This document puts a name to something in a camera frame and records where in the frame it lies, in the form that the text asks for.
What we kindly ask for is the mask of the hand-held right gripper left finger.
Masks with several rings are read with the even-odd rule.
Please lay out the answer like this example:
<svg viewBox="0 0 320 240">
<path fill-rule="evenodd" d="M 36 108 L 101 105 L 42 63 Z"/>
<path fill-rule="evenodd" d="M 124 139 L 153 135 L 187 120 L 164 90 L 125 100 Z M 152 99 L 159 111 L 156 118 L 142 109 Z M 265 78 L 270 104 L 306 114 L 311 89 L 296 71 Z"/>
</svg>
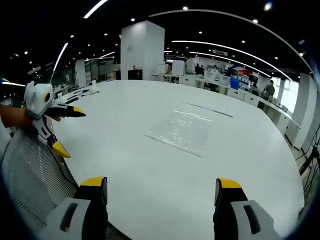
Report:
<svg viewBox="0 0 320 240">
<path fill-rule="evenodd" d="M 65 198 L 47 217 L 40 240 L 104 240 L 108 223 L 107 178 L 85 180 L 73 197 Z"/>
</svg>

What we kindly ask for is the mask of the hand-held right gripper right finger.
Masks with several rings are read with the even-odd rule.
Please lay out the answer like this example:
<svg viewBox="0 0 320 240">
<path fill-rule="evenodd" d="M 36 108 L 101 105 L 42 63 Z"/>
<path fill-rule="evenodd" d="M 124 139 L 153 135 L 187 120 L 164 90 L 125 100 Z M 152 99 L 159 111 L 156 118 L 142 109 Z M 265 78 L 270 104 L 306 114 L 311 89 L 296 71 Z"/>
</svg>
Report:
<svg viewBox="0 0 320 240">
<path fill-rule="evenodd" d="M 214 207 L 216 240 L 281 239 L 274 229 L 273 218 L 255 200 L 249 200 L 234 180 L 216 179 Z"/>
</svg>

